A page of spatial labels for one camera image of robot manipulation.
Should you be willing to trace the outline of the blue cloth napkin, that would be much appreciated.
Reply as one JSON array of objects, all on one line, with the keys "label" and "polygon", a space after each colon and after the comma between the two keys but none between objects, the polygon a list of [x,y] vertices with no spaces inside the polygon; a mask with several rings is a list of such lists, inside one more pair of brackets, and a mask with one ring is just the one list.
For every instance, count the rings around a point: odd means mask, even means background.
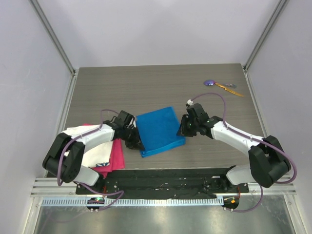
[{"label": "blue cloth napkin", "polygon": [[136,117],[136,126],[144,146],[143,158],[185,145],[186,138],[178,136],[180,123],[173,107],[166,107]]}]

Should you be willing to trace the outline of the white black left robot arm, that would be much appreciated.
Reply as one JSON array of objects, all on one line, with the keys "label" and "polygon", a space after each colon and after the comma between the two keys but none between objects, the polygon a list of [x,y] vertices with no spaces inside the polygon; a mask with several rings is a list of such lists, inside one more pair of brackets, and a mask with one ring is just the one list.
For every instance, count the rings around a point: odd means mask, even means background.
[{"label": "white black left robot arm", "polygon": [[105,120],[89,131],[73,135],[59,133],[43,160],[43,168],[57,177],[59,186],[76,182],[86,186],[92,194],[100,194],[105,179],[92,167],[82,165],[83,156],[89,150],[116,139],[125,141],[129,149],[144,150],[135,120],[132,114],[120,111],[111,120]]}]

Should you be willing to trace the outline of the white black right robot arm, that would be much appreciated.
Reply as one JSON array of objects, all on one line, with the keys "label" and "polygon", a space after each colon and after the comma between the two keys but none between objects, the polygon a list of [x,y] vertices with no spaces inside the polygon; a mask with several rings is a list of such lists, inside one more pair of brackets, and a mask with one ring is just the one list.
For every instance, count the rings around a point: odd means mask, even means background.
[{"label": "white black right robot arm", "polygon": [[248,157],[247,165],[232,166],[225,173],[225,177],[220,180],[223,191],[230,193],[238,184],[249,182],[269,188],[291,170],[291,163],[275,137],[254,136],[229,125],[220,117],[209,117],[199,103],[191,100],[186,104],[186,111],[181,119],[178,136],[195,137],[201,134],[222,141]]}]

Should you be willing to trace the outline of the pink folded cloth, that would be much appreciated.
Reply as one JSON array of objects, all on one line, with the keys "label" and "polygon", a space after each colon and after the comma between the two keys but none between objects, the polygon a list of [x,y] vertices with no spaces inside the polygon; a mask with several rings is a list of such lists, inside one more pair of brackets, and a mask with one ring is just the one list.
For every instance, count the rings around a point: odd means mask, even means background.
[{"label": "pink folded cloth", "polygon": [[125,168],[124,155],[120,139],[98,145],[87,151],[82,159],[82,165],[90,167],[107,177],[112,171]]}]

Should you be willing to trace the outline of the white folded cloth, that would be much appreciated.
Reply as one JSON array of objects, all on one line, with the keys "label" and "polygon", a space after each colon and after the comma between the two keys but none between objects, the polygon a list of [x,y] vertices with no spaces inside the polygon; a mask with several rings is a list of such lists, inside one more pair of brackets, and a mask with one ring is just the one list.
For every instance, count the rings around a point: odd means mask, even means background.
[{"label": "white folded cloth", "polygon": [[101,128],[99,128],[99,125],[70,127],[63,131],[63,133],[74,138],[80,137],[82,134],[92,130],[97,131],[77,140],[85,144],[82,166],[90,168],[107,166],[110,164],[109,161],[115,134],[110,126],[104,124]]}]

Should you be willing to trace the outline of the iridescent purple spoon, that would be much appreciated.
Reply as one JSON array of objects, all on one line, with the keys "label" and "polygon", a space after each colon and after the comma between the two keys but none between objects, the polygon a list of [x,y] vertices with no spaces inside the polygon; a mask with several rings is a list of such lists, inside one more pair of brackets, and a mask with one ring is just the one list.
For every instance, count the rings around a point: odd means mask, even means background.
[{"label": "iridescent purple spoon", "polygon": [[215,81],[213,79],[209,79],[203,82],[205,86],[213,86],[215,85]]}]

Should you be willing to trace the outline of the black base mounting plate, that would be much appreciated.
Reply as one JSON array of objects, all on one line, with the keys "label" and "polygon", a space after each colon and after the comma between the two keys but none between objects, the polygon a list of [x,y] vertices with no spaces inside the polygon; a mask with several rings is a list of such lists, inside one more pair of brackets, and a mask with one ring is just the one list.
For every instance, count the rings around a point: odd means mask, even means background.
[{"label": "black base mounting plate", "polygon": [[113,193],[123,190],[126,195],[167,195],[173,191],[175,195],[180,193],[189,195],[194,192],[201,194],[238,194],[249,191],[246,184],[231,185],[221,177],[210,175],[194,175],[179,177],[169,175],[160,176],[108,176],[101,182],[91,186],[96,192]]}]

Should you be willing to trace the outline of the right aluminium corner post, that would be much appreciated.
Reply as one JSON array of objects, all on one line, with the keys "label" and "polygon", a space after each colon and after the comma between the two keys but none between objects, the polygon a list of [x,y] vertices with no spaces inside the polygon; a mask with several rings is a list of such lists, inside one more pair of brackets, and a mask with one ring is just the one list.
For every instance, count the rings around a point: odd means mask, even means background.
[{"label": "right aluminium corner post", "polygon": [[273,10],[273,13],[269,17],[268,22],[266,23],[266,26],[264,30],[262,31],[259,39],[257,40],[250,56],[248,57],[245,65],[243,66],[243,71],[247,72],[249,68],[251,67],[253,61],[255,60],[257,54],[260,52],[260,49],[264,45],[266,39],[269,37],[273,27],[277,23],[279,17],[281,16],[282,12],[286,8],[287,4],[289,3],[289,0],[279,0],[276,7]]}]

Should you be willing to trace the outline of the aluminium corner post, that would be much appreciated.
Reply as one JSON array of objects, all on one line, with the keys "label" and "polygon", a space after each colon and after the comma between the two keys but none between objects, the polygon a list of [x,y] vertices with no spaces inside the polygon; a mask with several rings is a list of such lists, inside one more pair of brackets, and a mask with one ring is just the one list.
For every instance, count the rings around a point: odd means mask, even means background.
[{"label": "aluminium corner post", "polygon": [[255,60],[257,54],[260,52],[260,49],[264,45],[266,39],[269,37],[273,27],[277,23],[279,17],[281,16],[282,12],[286,8],[287,4],[289,3],[289,0],[279,0],[276,7],[273,10],[273,13],[269,17],[268,22],[266,23],[266,26],[264,30],[262,31],[259,39],[257,40],[250,56],[248,57],[245,65],[243,66],[243,71],[247,72],[249,68],[251,67],[253,61]]},{"label": "aluminium corner post", "polygon": [[49,38],[51,39],[52,43],[54,44],[57,52],[59,53],[60,57],[62,58],[63,62],[65,63],[69,72],[74,75],[75,68],[73,67],[72,63],[70,62],[65,50],[63,49],[56,33],[53,30],[52,25],[50,24],[46,14],[44,13],[40,3],[38,0],[29,0],[31,6],[33,7],[36,15],[38,16],[40,22],[42,23],[46,33],[48,34]]}]

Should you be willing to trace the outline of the left aluminium corner post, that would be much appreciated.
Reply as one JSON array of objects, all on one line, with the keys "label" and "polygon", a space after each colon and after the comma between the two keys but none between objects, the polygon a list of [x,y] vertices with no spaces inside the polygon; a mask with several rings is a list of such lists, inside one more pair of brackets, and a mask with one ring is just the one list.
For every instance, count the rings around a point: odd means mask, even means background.
[{"label": "left aluminium corner post", "polygon": [[62,58],[63,62],[65,63],[69,72],[74,75],[75,68],[73,67],[72,63],[70,62],[65,50],[63,49],[56,33],[53,30],[52,25],[50,24],[46,14],[44,13],[40,3],[38,0],[29,0],[31,6],[33,7],[36,15],[38,16],[40,22],[42,23],[46,33],[48,34],[49,38],[51,39],[52,43],[54,44],[57,52],[59,53],[60,57]]}]

